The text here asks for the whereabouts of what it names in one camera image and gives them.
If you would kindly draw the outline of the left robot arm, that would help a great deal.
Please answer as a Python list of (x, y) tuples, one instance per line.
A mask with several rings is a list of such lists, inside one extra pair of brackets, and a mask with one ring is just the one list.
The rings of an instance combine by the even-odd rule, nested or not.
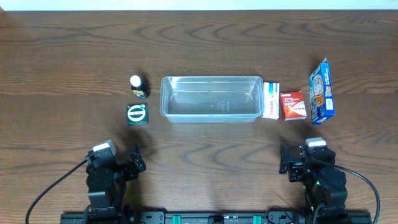
[(146, 170), (138, 148), (130, 159), (119, 164), (112, 147), (91, 151), (86, 156), (90, 206), (83, 213), (83, 223), (134, 223), (134, 210), (124, 204), (126, 182), (137, 179)]

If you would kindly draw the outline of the red and white box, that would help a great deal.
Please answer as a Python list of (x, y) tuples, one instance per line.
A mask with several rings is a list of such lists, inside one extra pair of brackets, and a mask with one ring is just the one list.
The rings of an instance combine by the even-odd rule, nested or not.
[(280, 93), (280, 108), (284, 121), (305, 119), (307, 112), (301, 91)]

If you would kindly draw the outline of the small dark bottle white cap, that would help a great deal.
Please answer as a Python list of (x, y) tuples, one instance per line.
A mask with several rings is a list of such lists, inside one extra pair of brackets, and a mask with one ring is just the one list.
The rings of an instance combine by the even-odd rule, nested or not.
[(133, 94), (138, 98), (148, 98), (150, 95), (149, 86), (146, 80), (139, 76), (133, 75), (130, 79), (131, 90)]

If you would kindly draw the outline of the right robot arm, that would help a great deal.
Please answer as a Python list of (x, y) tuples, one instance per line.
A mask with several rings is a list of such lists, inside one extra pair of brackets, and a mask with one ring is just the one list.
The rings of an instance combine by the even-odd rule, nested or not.
[(288, 174), (290, 182), (300, 182), (304, 188), (306, 223), (322, 218), (337, 218), (343, 214), (348, 196), (346, 174), (335, 164), (335, 152), (327, 146), (300, 146), (300, 155), (280, 147), (280, 174)]

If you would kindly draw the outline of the white Panadol box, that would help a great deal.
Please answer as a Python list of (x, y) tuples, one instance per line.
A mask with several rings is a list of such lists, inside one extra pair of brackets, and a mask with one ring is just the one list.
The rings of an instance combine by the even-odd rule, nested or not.
[(279, 119), (279, 83), (264, 82), (264, 112), (262, 117)]

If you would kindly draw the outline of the clear plastic container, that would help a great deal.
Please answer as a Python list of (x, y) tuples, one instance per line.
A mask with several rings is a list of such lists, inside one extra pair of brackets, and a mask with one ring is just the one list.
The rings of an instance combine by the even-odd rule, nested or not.
[(259, 76), (164, 77), (160, 113), (171, 123), (251, 123), (264, 113)]

